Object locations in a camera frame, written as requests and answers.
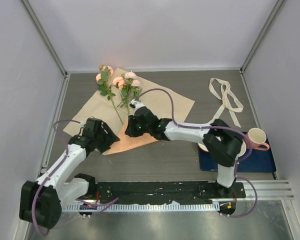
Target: white wall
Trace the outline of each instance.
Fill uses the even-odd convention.
[[[287,1],[246,77],[277,168],[300,208],[300,0]]]
[[[0,0],[0,240],[12,240],[21,187],[38,174],[62,75],[18,0]]]
[[[30,0],[68,71],[239,68],[276,0]]]

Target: white ribbon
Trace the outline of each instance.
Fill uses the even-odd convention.
[[[218,93],[216,92],[216,90],[214,89],[214,86],[212,86],[212,82],[214,80],[217,80],[220,84],[221,84],[221,94],[222,94],[222,99],[221,97],[218,95]],[[210,79],[210,83],[209,83],[209,90],[210,92],[219,100],[222,100],[222,105],[219,107],[218,111],[215,113],[215,115],[213,116],[212,120],[209,121],[208,123],[211,124],[214,122],[215,119],[218,119],[222,112],[224,111],[224,109],[228,109],[229,113],[231,115],[231,118],[234,122],[234,125],[236,125],[237,127],[241,128],[241,125],[237,119],[237,116],[235,113],[241,113],[244,109],[244,106],[242,105],[242,103],[238,100],[238,98],[234,95],[234,93],[230,90],[230,83],[228,81],[224,81],[221,79],[217,79],[217,78],[211,78]],[[228,95],[230,95],[233,100],[234,103],[236,104],[236,108],[233,108],[230,104],[230,101],[228,99]]]

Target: pink flower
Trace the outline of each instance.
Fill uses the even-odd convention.
[[[104,67],[102,68],[102,70],[103,70],[103,71],[106,70],[106,67],[108,67],[108,69],[109,69],[109,77],[112,77],[112,75],[114,74],[113,68],[110,67],[110,66],[104,66]]]
[[[133,80],[131,86],[141,88],[141,83],[139,82],[139,80]]]
[[[122,90],[122,88],[123,88],[125,85],[126,85],[126,83],[125,83],[125,80],[123,80],[123,79],[118,83],[118,87],[119,87],[120,90]]]
[[[99,81],[101,79],[101,73],[99,73],[96,77],[95,77],[95,81]]]
[[[137,79],[137,75],[133,72],[133,71],[128,71],[125,75],[124,75],[125,79]]]
[[[112,85],[117,86],[121,81],[125,81],[122,76],[117,76],[113,79]]]

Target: blue tray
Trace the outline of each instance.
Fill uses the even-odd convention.
[[[202,151],[198,147],[199,163],[202,171],[217,171],[218,164],[213,160],[208,152]],[[240,162],[237,171],[245,173],[275,173],[276,165],[271,148],[268,151],[252,150],[251,155]]]

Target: gray wooden tabletop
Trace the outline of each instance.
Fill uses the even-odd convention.
[[[202,124],[211,120],[221,105],[209,91],[209,80],[218,78],[230,82],[232,92],[243,104],[243,112],[236,113],[241,131],[256,127],[249,100],[238,70],[219,71],[150,71],[137,75],[195,101],[186,122]],[[72,119],[96,91],[96,74],[81,73],[70,76],[60,119]],[[220,85],[214,87],[221,96]],[[230,127],[235,127],[228,110],[221,117]],[[59,124],[58,130],[66,124]],[[49,167],[60,157],[65,146],[56,136]],[[199,168],[198,145],[186,141],[158,141],[126,152],[103,156],[92,152],[69,179],[78,173],[94,176],[99,182],[124,181],[203,181],[215,180],[216,172]],[[250,180],[272,179],[270,173],[240,173]]]

